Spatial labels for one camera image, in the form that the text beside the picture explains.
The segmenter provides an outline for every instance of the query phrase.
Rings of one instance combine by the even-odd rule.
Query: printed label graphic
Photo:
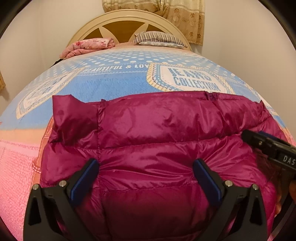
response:
[[[26,94],[17,105],[17,119],[29,113],[31,110],[40,106],[53,95],[58,93],[83,69],[84,68],[75,69],[70,73],[64,73],[56,77],[49,78],[42,84],[37,83],[36,86],[32,86],[32,90]]]
[[[235,94],[220,76],[200,68],[152,63],[147,81],[162,91],[207,91]]]

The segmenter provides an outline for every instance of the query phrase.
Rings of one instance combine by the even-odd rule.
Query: headboard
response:
[[[121,9],[105,13],[85,24],[69,41],[68,45],[76,41],[91,38],[111,37],[115,44],[131,42],[135,34],[143,31],[161,31],[172,34],[183,43],[191,47],[181,31],[163,17],[136,9]]]

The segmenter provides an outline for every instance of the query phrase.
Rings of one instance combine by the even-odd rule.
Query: pink blanket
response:
[[[61,59],[67,59],[76,55],[91,53],[102,49],[110,49],[115,46],[112,38],[94,38],[70,44],[61,54]]]

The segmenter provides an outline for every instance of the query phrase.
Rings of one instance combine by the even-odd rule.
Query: striped pillow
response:
[[[165,43],[165,42],[154,42],[154,41],[141,42],[141,43],[138,43],[138,45],[142,45],[142,46],[159,46],[159,47],[169,47],[169,48],[184,49],[184,46],[181,45],[181,44]]]
[[[149,31],[149,32],[139,33],[136,36],[134,43],[138,44],[138,43],[147,42],[147,41],[180,44],[187,48],[187,46],[180,39],[176,38],[174,35],[158,32],[158,31]]]

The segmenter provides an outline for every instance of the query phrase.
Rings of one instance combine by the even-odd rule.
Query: magenta puffer jacket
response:
[[[76,209],[98,239],[191,241],[214,210],[195,179],[205,160],[223,180],[259,185],[270,233],[276,170],[240,134],[286,139],[264,104],[242,96],[169,92],[82,103],[53,96],[54,126],[42,161],[41,186],[56,185],[88,161],[100,162],[92,190]]]

